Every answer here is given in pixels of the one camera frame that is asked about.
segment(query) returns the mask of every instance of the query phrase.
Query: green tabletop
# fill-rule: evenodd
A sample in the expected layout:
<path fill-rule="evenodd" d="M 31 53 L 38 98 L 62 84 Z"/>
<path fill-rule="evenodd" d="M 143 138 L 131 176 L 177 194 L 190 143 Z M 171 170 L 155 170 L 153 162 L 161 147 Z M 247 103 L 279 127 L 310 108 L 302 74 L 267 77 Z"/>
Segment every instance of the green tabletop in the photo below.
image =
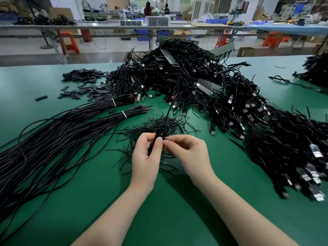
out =
<path fill-rule="evenodd" d="M 291 77 L 294 71 L 303 71 L 305 59 L 306 56 L 252 57 L 230 58 L 227 62 L 251 63 L 250 67 L 243 66 L 241 72 L 250 79 L 256 73 L 254 81 L 261 87 L 260 93 L 263 96 L 286 110 L 291 110 L 294 105 L 306 113 L 308 105 L 311 117 L 324 121 L 328 113 L 326 95 L 296 85 L 280 84 L 268 78 L 268 75 L 279 74 L 291 81 L 306 84 Z M 118 65 L 0 67 L 0 144 L 16 137 L 22 128 L 33 121 L 49 118 L 87 102 L 87 97 L 80 100 L 57 99 L 63 86 L 69 85 L 72 90 L 78 85 L 60 82 L 62 73 L 81 68 L 112 71 Z M 39 102 L 34 100 L 43 95 L 49 98 Z M 162 98 L 146 98 L 141 104 L 154 105 L 154 111 L 129 118 L 119 128 L 140 124 L 153 116 L 153 113 L 166 112 L 168 105 L 162 103 Z M 300 245 L 327 245 L 326 201 L 312 202 L 291 188 L 287 188 L 290 199 L 279 198 L 267 175 L 228 140 L 228 134 L 222 134 L 216 129 L 216 135 L 210 135 L 207 120 L 197 118 L 191 111 L 187 116 L 195 129 L 201 130 L 197 137 L 206 141 L 211 164 L 222 181 Z M 121 149 L 126 143 L 116 143 L 113 139 L 106 149 Z M 5 245 L 71 244 L 129 185 L 131 174 L 122 176 L 121 173 L 129 171 L 131 166 L 126 165 L 122 172 L 119 172 L 119 164 L 112 168 L 113 163 L 121 157 L 122 153 L 117 151 L 102 151 L 82 165 L 73 180 L 53 192 L 34 218 Z M 180 171 L 175 173 L 176 177 L 166 173 L 158 174 L 154 190 L 138 211 L 123 244 L 236 245 L 227 227 L 193 186 L 178 160 L 168 162 L 175 164 Z M 323 182 L 320 187 L 326 194 L 327 186 Z M 29 217 L 43 199 L 41 196 L 25 204 L 18 211 L 9 232 Z"/>

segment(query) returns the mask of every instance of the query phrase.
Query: stack of trays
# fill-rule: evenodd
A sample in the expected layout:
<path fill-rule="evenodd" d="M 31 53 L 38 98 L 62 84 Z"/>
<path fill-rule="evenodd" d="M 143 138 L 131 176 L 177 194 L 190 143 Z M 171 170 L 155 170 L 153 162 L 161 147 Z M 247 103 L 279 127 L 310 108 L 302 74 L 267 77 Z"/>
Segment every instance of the stack of trays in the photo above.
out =
<path fill-rule="evenodd" d="M 170 17 L 146 16 L 147 26 L 168 26 Z"/>
<path fill-rule="evenodd" d="M 120 20 L 121 26 L 141 26 L 141 20 Z"/>

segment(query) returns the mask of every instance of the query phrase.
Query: white cable tie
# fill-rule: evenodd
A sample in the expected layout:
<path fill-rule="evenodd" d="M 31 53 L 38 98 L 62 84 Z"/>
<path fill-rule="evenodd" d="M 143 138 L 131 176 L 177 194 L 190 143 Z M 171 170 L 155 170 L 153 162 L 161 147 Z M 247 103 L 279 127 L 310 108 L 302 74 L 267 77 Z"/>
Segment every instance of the white cable tie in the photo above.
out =
<path fill-rule="evenodd" d="M 122 113 L 123 113 L 123 115 L 125 116 L 125 118 L 128 119 L 127 116 L 125 115 L 124 111 L 122 111 Z"/>
<path fill-rule="evenodd" d="M 114 101 L 114 99 L 112 99 L 113 100 L 113 103 L 114 103 L 114 105 L 115 105 L 115 108 L 116 108 L 116 103 L 115 103 L 115 101 Z M 125 116 L 126 117 L 126 116 Z"/>

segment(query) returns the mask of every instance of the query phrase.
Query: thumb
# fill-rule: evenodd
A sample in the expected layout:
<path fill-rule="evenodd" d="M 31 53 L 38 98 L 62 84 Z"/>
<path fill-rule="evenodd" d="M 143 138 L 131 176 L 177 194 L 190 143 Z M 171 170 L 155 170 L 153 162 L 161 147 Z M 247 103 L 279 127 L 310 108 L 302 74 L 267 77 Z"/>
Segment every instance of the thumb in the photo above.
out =
<path fill-rule="evenodd" d="M 180 147 L 178 144 L 170 140 L 164 140 L 163 145 L 178 158 L 181 158 L 183 153 L 185 152 L 184 148 Z"/>
<path fill-rule="evenodd" d="M 159 163 L 161 160 L 162 149 L 163 149 L 163 139 L 162 137 L 159 136 L 155 140 L 154 147 L 148 159 L 156 163 Z"/>

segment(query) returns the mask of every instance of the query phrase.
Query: person in background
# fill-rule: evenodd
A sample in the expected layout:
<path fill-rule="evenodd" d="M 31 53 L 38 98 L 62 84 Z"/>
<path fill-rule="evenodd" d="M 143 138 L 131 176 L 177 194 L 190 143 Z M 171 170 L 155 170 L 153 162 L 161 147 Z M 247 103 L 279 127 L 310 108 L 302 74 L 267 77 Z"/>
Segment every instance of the person in background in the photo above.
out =
<path fill-rule="evenodd" d="M 170 10 L 169 10 L 169 8 L 168 8 L 168 4 L 165 4 L 164 14 L 165 14 L 165 15 L 169 15 L 169 14 L 170 14 Z"/>
<path fill-rule="evenodd" d="M 150 2 L 146 2 L 146 7 L 144 8 L 144 15 L 145 16 L 152 15 L 152 8 L 150 7 Z"/>
<path fill-rule="evenodd" d="M 153 190 L 163 147 L 180 159 L 193 184 L 221 216 L 239 246 L 299 246 L 215 175 L 203 140 L 184 134 L 172 135 L 166 140 L 158 137 L 150 156 L 147 156 L 154 138 L 155 133 L 141 134 L 132 154 L 132 177 L 128 189 L 72 246 L 122 244 L 134 216 Z"/>
<path fill-rule="evenodd" d="M 86 13 L 91 12 L 91 5 L 89 0 L 82 0 L 82 7 L 83 7 L 83 12 Z"/>

